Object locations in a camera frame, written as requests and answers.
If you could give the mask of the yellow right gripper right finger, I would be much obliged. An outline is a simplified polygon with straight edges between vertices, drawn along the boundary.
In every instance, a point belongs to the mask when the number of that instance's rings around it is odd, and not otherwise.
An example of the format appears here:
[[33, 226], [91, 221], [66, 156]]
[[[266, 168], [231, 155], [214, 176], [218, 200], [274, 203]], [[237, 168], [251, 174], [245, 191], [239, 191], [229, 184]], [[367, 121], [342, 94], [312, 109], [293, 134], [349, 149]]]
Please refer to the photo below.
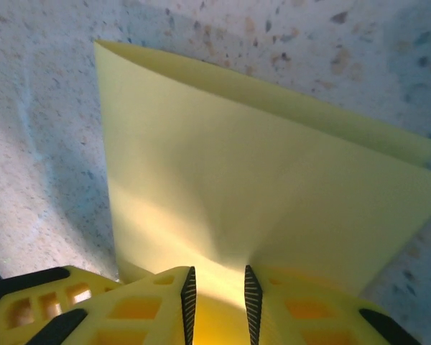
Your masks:
[[285, 270], [247, 265], [250, 345], [421, 345], [385, 310]]

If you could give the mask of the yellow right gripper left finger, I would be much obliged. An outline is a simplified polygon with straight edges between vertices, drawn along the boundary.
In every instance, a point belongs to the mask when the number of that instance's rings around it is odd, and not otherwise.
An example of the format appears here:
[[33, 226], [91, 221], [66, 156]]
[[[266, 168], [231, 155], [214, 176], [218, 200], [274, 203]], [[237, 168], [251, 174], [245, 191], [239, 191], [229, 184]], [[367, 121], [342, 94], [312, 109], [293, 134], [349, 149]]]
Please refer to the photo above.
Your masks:
[[53, 318], [26, 345], [193, 345], [194, 267], [122, 285]]

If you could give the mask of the yellow paper sheet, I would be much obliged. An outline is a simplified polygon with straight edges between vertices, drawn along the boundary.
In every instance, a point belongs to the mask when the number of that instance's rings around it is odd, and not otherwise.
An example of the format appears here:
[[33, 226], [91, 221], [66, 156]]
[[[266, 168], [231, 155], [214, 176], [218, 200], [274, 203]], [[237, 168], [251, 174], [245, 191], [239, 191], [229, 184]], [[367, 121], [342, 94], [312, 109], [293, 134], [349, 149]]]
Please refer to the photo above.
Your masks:
[[193, 266], [240, 303], [271, 265], [359, 293], [431, 217], [431, 140], [169, 52], [95, 58], [124, 280]]

